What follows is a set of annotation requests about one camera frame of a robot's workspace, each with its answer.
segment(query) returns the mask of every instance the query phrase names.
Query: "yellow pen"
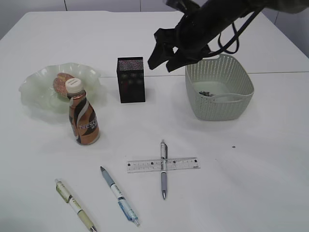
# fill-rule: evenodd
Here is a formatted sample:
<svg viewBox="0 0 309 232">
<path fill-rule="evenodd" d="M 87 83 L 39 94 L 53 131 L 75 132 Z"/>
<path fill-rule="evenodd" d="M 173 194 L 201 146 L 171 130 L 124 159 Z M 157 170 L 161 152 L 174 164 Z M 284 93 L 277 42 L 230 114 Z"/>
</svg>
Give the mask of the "yellow pen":
<svg viewBox="0 0 309 232">
<path fill-rule="evenodd" d="M 68 203 L 73 210 L 77 213 L 80 220 L 83 222 L 83 224 L 87 227 L 87 229 L 90 232 L 97 232 L 97 229 L 95 228 L 95 225 L 90 220 L 90 218 L 87 216 L 85 211 L 81 208 L 81 206 L 77 203 L 77 201 L 72 197 L 70 192 L 67 190 L 67 188 L 63 185 L 63 183 L 56 179 L 56 190 L 60 194 L 60 196 L 64 199 L 66 203 Z"/>
</svg>

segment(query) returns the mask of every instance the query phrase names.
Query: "round bread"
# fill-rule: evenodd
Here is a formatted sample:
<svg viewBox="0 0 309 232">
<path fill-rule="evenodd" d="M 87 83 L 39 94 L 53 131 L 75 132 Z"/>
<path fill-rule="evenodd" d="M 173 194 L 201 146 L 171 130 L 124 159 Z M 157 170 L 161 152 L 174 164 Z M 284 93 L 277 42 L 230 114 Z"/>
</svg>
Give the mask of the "round bread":
<svg viewBox="0 0 309 232">
<path fill-rule="evenodd" d="M 56 93 L 60 94 L 62 97 L 67 97 L 67 90 L 66 90 L 66 81 L 69 79 L 74 78 L 70 74 L 67 73 L 58 73 L 57 78 L 54 79 L 53 87 Z"/>
</svg>

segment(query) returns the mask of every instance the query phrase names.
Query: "bottle cap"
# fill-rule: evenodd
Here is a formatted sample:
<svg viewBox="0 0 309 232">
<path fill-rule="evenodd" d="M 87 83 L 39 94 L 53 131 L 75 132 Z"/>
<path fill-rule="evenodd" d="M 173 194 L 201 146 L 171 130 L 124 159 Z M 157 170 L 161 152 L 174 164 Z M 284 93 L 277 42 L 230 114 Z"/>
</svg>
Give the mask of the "bottle cap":
<svg viewBox="0 0 309 232">
<path fill-rule="evenodd" d="M 66 89 L 68 93 L 78 93 L 83 90 L 82 81 L 78 78 L 72 78 L 66 81 Z"/>
</svg>

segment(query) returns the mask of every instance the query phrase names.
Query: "transparent ruler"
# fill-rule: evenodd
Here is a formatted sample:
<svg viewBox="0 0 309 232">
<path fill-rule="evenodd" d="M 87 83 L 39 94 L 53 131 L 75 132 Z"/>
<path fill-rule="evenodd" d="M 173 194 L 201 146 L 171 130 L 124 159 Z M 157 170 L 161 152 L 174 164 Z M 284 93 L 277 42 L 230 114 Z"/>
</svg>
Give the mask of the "transparent ruler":
<svg viewBox="0 0 309 232">
<path fill-rule="evenodd" d="M 166 159 L 167 170 L 178 169 L 197 169 L 200 168 L 199 161 L 194 158 L 179 158 L 179 159 Z M 153 172 L 161 171 L 162 160 L 149 159 L 149 160 L 133 160 L 128 161 L 126 164 L 126 170 L 128 173 L 140 173 L 140 172 Z"/>
</svg>

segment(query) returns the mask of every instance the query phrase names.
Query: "bottle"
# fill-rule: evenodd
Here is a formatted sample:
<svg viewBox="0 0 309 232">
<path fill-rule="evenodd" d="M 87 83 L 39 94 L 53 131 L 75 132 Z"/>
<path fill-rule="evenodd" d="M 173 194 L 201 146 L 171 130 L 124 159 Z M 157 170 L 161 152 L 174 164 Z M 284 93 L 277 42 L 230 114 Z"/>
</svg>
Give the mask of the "bottle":
<svg viewBox="0 0 309 232">
<path fill-rule="evenodd" d="M 69 120 L 75 139 L 79 144 L 92 144 L 100 133 L 96 113 L 86 98 L 82 81 L 77 78 L 67 80 L 66 89 L 70 99 Z"/>
</svg>

